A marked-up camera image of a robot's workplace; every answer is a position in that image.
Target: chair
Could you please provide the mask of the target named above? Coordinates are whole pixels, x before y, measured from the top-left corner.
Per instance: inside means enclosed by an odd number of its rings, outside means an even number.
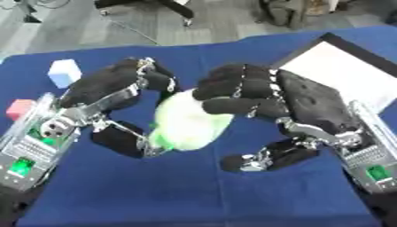
[[[39,19],[33,16],[33,13],[36,12],[36,9],[30,4],[28,0],[14,0],[17,4],[18,8],[25,14],[23,21],[25,23],[41,23]]]
[[[95,1],[95,6],[101,11],[101,14],[106,16],[109,14],[107,8],[120,5],[120,4],[131,4],[134,2],[142,2],[143,0],[97,0]],[[183,17],[183,24],[188,27],[192,23],[194,18],[194,11],[188,7],[177,3],[175,0],[156,0],[160,4],[166,6],[170,10],[180,14]]]

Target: blue tablecloth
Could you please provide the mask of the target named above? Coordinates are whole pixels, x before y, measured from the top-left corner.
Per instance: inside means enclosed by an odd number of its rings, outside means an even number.
[[[84,73],[120,59],[156,58],[191,88],[208,70],[230,62],[270,64],[321,32],[255,36],[234,43],[176,47],[120,47],[14,56],[0,66],[0,111],[16,98],[61,94],[47,77],[51,62],[75,59]],[[397,29],[369,27],[335,34],[397,62]],[[114,113],[149,129],[157,94]],[[384,117],[397,129],[393,114]],[[0,117],[4,132],[12,122]],[[132,160],[93,145],[82,136],[19,226],[374,226],[375,219],[342,175],[338,160],[318,158],[276,172],[231,174],[218,161],[225,154],[255,152],[282,138],[271,123],[236,119],[205,149]]]

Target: robot finger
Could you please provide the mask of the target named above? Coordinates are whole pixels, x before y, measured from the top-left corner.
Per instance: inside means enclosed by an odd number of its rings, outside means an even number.
[[[284,104],[275,99],[217,98],[203,103],[209,114],[243,114],[272,121],[287,116]]]
[[[230,64],[216,68],[209,73],[209,77],[201,80],[198,86],[205,86],[213,82],[228,81],[245,78],[270,80],[269,70],[266,67],[258,67],[249,64]]]
[[[144,130],[136,125],[124,121],[118,121],[124,129],[120,129],[116,125],[110,125],[100,132],[92,132],[91,140],[97,144],[109,148],[119,154],[141,159],[144,157],[144,152],[137,148],[137,143],[140,139],[139,135],[143,135]]]

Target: green led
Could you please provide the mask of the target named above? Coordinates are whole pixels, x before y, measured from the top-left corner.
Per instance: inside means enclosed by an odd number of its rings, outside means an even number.
[[[10,171],[19,175],[19,176],[26,176],[32,167],[35,165],[35,162],[29,160],[27,158],[19,158],[10,167]]]
[[[368,167],[367,174],[375,181],[381,181],[391,177],[389,172],[381,165]]]
[[[44,139],[42,139],[42,142],[47,144],[47,145],[54,145],[55,144],[55,139],[53,139],[53,138],[44,138]]]

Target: white cube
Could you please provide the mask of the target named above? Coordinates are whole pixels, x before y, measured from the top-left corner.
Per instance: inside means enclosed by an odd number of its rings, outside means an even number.
[[[82,71],[73,59],[56,60],[52,63],[48,76],[58,88],[64,89],[82,78]]]

